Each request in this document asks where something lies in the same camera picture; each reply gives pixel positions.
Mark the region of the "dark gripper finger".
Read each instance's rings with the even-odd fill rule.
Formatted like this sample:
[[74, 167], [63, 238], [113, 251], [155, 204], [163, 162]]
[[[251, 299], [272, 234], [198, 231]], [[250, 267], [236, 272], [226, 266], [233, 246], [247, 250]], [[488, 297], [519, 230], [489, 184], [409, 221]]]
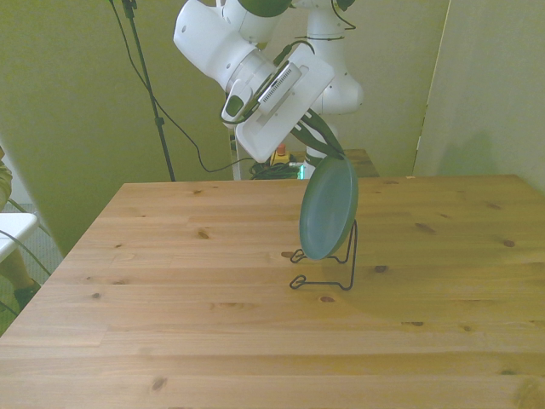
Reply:
[[334, 158], [343, 158], [344, 151], [336, 139], [331, 127], [312, 109], [307, 110], [307, 127], [315, 131], [322, 139], [314, 136], [316, 142], [312, 148]]
[[319, 141], [304, 124], [296, 124], [292, 135], [307, 147], [324, 154], [336, 154], [336, 150], [325, 142]]

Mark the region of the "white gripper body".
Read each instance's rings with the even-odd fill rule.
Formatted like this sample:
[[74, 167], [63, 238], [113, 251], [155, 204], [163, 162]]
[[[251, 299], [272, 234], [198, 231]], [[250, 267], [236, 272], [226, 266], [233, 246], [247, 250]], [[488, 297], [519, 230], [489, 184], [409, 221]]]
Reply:
[[257, 162], [271, 156], [333, 80], [334, 69], [309, 47], [298, 46], [264, 94], [259, 106], [235, 127], [235, 136]]

